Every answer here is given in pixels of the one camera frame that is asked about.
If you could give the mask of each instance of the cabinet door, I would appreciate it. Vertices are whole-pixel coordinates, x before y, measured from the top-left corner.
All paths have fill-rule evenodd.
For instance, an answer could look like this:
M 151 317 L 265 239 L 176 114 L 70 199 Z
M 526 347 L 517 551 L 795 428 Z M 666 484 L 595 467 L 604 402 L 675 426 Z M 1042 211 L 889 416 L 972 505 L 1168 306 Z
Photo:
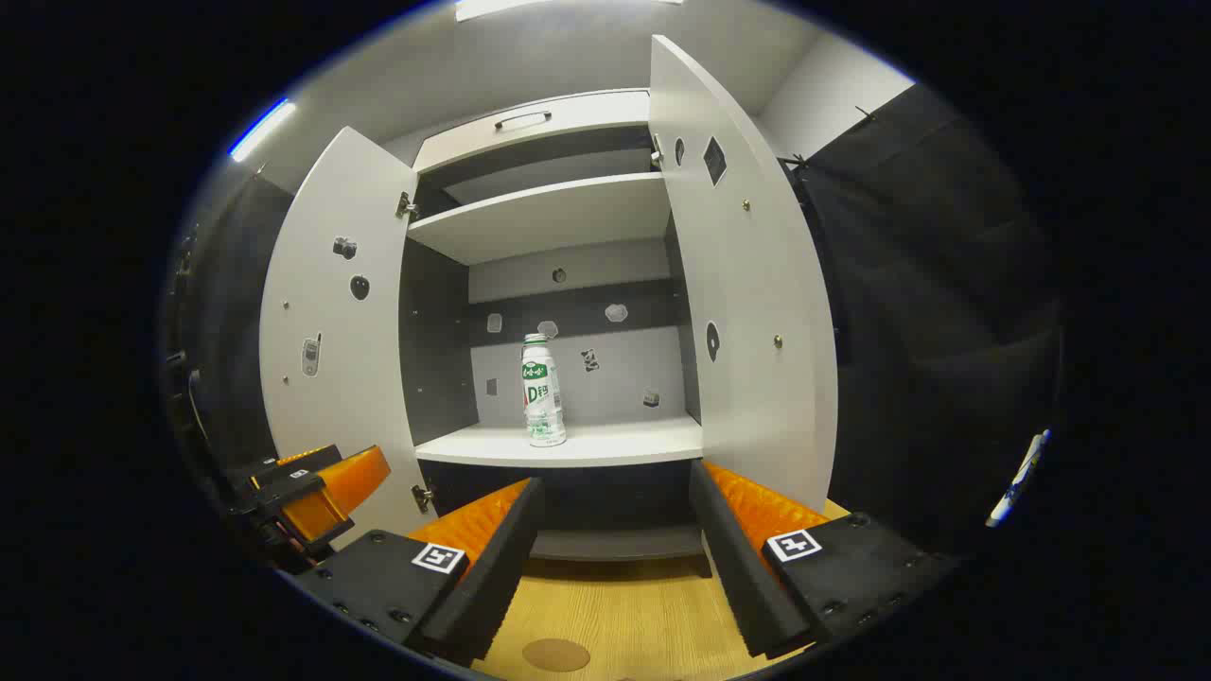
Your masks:
M 704 458 L 822 510 L 837 357 L 803 212 L 748 115 L 662 35 L 652 38 L 650 93 L 685 267 Z
M 391 467 L 335 548 L 372 528 L 403 534 L 436 517 L 421 515 L 412 498 L 412 486 L 424 482 L 400 373 L 400 274 L 411 216 L 396 212 L 400 193 L 415 190 L 412 168 L 345 127 L 299 188 L 269 261 L 260 385 L 279 456 L 335 443 L 350 457 L 378 445 Z M 337 238 L 356 244 L 352 258 L 333 252 Z M 369 285 L 361 298 L 355 277 Z

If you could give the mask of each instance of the bottle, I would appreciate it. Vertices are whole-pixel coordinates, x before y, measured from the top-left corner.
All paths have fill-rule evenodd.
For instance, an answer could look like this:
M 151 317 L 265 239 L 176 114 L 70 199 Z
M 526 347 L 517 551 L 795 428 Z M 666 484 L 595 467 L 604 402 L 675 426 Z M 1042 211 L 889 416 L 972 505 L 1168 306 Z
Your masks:
M 553 447 L 568 439 L 555 357 L 545 333 L 527 333 L 522 344 L 522 404 L 532 447 Z

